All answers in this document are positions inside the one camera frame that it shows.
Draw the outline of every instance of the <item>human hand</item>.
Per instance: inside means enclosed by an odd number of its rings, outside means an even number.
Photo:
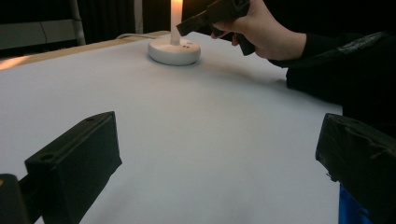
[[[247,15],[233,20],[219,21],[213,24],[224,31],[219,38],[230,32],[244,35],[256,47],[256,54],[265,59],[299,59],[304,51],[306,34],[290,31],[273,17],[262,0],[250,0]],[[233,36],[232,45],[238,45]]]

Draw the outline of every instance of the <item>blue fabric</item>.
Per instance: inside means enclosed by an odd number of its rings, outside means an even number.
[[[364,213],[368,214],[367,210],[340,185],[338,224],[374,224]]]

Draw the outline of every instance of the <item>lamp base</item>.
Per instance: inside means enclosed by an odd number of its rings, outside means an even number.
[[[170,38],[157,38],[148,44],[148,55],[158,63],[188,65],[198,61],[201,48],[186,39],[180,39],[180,45],[171,45]]]

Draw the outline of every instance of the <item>lamp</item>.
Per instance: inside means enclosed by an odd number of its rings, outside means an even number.
[[[176,26],[181,23],[183,0],[171,0],[171,36],[156,38],[148,44],[148,55],[158,63],[188,65],[198,61],[201,48],[198,44],[181,39]]]

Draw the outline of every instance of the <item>white table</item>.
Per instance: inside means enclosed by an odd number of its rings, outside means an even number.
[[[81,223],[337,223],[315,150],[341,107],[227,41],[186,38],[202,48],[189,66],[155,63],[142,40],[1,70],[0,173],[24,177],[32,154],[115,111],[123,164]]]

